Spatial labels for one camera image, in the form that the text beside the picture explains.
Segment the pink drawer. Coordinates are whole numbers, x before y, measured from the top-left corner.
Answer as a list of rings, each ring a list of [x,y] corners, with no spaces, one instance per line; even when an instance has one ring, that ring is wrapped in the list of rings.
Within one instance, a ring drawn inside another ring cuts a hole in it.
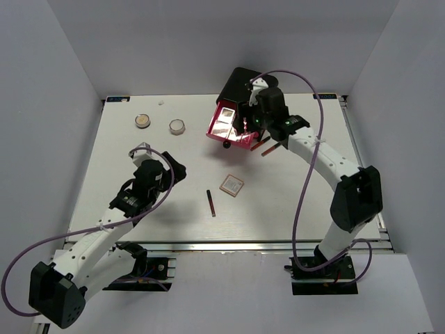
[[[238,134],[233,127],[236,116],[234,102],[220,100],[207,129],[206,136],[222,143],[224,148],[238,147],[249,150],[254,141],[260,138],[259,132]]]

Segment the square palette label side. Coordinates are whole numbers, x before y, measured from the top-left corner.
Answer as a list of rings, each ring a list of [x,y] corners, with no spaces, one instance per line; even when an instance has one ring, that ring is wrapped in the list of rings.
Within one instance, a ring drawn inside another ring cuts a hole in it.
[[[219,186],[219,189],[223,191],[224,193],[232,196],[237,197],[238,193],[244,186],[244,181],[228,174],[222,184]]]

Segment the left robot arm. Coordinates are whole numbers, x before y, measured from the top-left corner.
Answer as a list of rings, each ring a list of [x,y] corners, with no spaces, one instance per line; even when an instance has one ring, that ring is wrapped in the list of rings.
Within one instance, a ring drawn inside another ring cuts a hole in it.
[[[147,251],[136,243],[118,240],[133,230],[156,206],[161,193],[186,177],[186,167],[168,152],[156,160],[150,152],[130,154],[137,166],[98,221],[50,264],[39,262],[31,272],[29,305],[57,325],[70,327],[97,292],[126,276],[138,279],[148,271]]]

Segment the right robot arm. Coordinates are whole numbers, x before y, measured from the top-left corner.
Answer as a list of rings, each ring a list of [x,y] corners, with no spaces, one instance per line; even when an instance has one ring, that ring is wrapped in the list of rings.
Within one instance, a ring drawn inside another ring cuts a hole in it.
[[[267,131],[271,138],[309,164],[333,190],[332,223],[314,252],[318,275],[328,278],[339,269],[339,259],[352,247],[359,231],[382,211],[380,173],[361,167],[322,140],[302,116],[292,115],[278,87],[245,89],[235,94],[237,132]]]

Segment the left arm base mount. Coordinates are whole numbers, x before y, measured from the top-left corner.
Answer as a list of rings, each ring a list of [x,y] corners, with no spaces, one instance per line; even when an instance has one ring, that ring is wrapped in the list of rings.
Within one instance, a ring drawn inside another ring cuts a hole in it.
[[[149,251],[133,242],[117,244],[113,251],[124,251],[134,261],[132,271],[116,278],[103,291],[168,292],[175,277],[176,258],[149,255]]]

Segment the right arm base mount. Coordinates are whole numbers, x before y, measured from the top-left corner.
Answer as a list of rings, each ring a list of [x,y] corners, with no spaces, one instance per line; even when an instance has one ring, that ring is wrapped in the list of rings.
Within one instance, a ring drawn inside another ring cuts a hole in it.
[[[355,268],[351,256],[344,255],[336,262],[318,271],[303,271],[293,257],[284,270],[291,276],[294,296],[357,295]]]

